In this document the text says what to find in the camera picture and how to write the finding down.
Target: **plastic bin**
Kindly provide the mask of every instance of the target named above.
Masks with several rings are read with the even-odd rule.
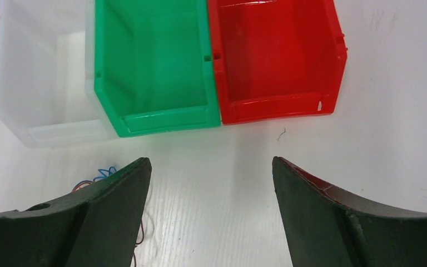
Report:
[[[209,0],[222,122],[333,113],[346,46],[333,0]]]
[[[95,93],[120,137],[220,125],[205,0],[96,2]]]
[[[0,119],[28,147],[117,137],[85,94],[91,2],[0,1]]]

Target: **white bin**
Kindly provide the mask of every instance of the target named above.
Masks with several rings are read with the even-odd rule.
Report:
[[[0,1],[0,118],[28,147],[117,138],[90,90],[93,12],[93,0]]]

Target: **white table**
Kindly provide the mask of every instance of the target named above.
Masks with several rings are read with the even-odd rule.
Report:
[[[335,2],[349,59],[333,115],[39,150],[0,122],[0,212],[149,157],[138,266],[291,266],[276,155],[363,197],[427,212],[427,1]]]

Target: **red bin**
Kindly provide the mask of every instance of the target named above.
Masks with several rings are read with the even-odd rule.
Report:
[[[333,0],[209,0],[224,124],[333,113],[347,59]]]

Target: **green plastic container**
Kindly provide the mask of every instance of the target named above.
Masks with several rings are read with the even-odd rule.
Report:
[[[96,0],[94,89],[120,137],[214,127],[206,0]]]

